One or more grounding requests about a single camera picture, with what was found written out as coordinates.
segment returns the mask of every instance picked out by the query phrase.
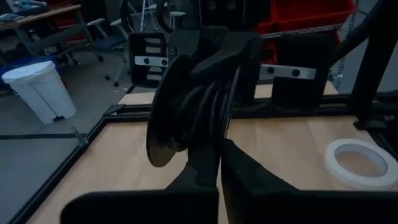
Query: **gray floor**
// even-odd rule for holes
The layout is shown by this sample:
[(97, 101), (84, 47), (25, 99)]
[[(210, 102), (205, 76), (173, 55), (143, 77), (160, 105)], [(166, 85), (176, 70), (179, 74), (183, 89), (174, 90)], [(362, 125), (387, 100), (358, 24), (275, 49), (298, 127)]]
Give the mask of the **gray floor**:
[[(362, 0), (358, 8), (368, 12), (375, 1)], [(358, 13), (354, 22), (358, 25), (363, 19), (364, 15)], [(15, 37), (0, 40), (3, 50), (13, 48), (15, 44)], [(352, 90), (365, 48), (366, 43), (347, 56), (344, 77), (338, 85), (339, 92), (349, 93)], [(75, 55), (81, 65), (65, 67), (62, 77), (67, 80), (77, 114), (70, 119), (43, 125), (19, 97), (3, 96), (0, 97), (0, 135), (71, 133), (71, 126), (81, 133), (87, 133), (105, 109), (116, 103), (130, 87), (127, 75), (122, 78), (118, 88), (104, 79), (105, 75), (116, 74), (122, 65), (120, 58), (106, 56), (105, 62), (99, 63), (92, 53), (80, 52)], [(394, 54), (392, 61), (397, 60)], [(387, 69), (381, 91), (398, 88), (393, 64), (391, 62)], [(76, 144), (75, 139), (0, 141), (0, 223), (6, 223), (23, 206)]]

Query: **desk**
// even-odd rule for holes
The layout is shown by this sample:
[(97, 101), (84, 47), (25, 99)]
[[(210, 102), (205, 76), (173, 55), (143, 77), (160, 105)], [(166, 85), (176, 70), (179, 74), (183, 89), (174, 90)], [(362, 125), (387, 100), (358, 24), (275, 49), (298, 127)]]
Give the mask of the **desk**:
[[(36, 57), (39, 56), (37, 53), (38, 51), (46, 48), (53, 46), (55, 44), (59, 44), (63, 41), (66, 41), (67, 39), (73, 37), (74, 35), (77, 34), (84, 34), (87, 38), (87, 41), (90, 43), (90, 46), (93, 46), (93, 38), (91, 37), (91, 34), (89, 33), (87, 29), (87, 25), (83, 19), (83, 17), (80, 14), (80, 9), (81, 5), (74, 5), (74, 6), (68, 6), (68, 7), (63, 7), (63, 8), (58, 8), (58, 9), (53, 9), (48, 12), (44, 12), (35, 16), (28, 16), (25, 18), (22, 18), (18, 21), (15, 22), (6, 22), (6, 23), (0, 23), (0, 29), (14, 29), (15, 32), (17, 33), (18, 37), (22, 41), (22, 43), (25, 45), (31, 56)], [(31, 41), (28, 34), (26, 33), (25, 29), (23, 28), (24, 25), (31, 24), (33, 22), (42, 20), (42, 19), (48, 19), (49, 17), (56, 16), (59, 14), (63, 14), (66, 12), (75, 12), (76, 20), (78, 22), (77, 25), (64, 29), (60, 32), (57, 32), (51, 36), (48, 36), (44, 39), (40, 39), (38, 41)], [(65, 54), (72, 49), (68, 49), (60, 54)]]
[[(269, 97), (272, 85), (257, 87), (256, 97)], [(335, 94), (328, 83), (325, 94)], [(129, 94), (121, 103), (150, 103), (153, 93)], [(266, 169), (306, 190), (354, 190), (325, 169), (326, 146), (340, 138), (374, 143), (370, 135), (357, 131), (354, 117), (234, 119), (228, 137)], [(29, 223), (58, 223), (61, 209), (75, 197), (93, 191), (164, 189), (179, 175), (187, 153), (177, 153), (163, 168), (153, 167), (146, 154), (146, 123), (111, 123), (94, 140), (69, 173), (57, 185)], [(345, 162), (353, 163), (347, 156)], [(363, 164), (360, 169), (366, 170)], [(220, 191), (219, 223), (228, 223)]]

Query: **white trash bin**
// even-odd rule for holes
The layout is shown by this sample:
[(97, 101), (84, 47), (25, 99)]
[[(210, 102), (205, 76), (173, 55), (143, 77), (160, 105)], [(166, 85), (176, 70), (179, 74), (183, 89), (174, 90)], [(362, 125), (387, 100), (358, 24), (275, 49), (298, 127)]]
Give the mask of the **white trash bin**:
[(10, 84), (44, 124), (52, 123), (56, 117), (66, 119), (76, 114), (76, 107), (52, 61), (13, 69), (6, 72), (2, 79)]

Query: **metal shelf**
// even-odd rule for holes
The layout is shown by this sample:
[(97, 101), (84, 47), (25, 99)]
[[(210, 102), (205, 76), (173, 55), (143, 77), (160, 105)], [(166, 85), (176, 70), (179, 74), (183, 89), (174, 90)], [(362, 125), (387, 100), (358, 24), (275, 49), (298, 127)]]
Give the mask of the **metal shelf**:
[(280, 36), (286, 35), (286, 34), (308, 34), (308, 33), (313, 33), (313, 32), (324, 32), (324, 31), (332, 31), (332, 30), (349, 29), (350, 26), (351, 26), (351, 23), (346, 22), (344, 24), (334, 24), (334, 25), (321, 26), (321, 27), (312, 27), (312, 28), (308, 28), (308, 29), (289, 30), (289, 31), (285, 31), (285, 32), (275, 32), (275, 33), (270, 33), (270, 34), (263, 34), (263, 35), (261, 35), (261, 38), (270, 39), (270, 38), (280, 37)]

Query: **cable spool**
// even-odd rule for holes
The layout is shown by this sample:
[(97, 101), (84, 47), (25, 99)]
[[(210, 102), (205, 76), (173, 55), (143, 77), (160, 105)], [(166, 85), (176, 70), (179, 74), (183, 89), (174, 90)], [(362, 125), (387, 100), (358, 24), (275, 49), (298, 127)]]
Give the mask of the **cable spool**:
[[(366, 177), (346, 170), (336, 158), (341, 152), (365, 155), (379, 167), (383, 175)], [(325, 165), (342, 183), (360, 190), (388, 190), (398, 181), (398, 162), (384, 149), (357, 139), (340, 139), (330, 143), (325, 153)]]
[(155, 93), (147, 127), (147, 155), (155, 167), (165, 166), (176, 152), (226, 135), (239, 69), (197, 83), (190, 77), (192, 68), (189, 57), (179, 55)]

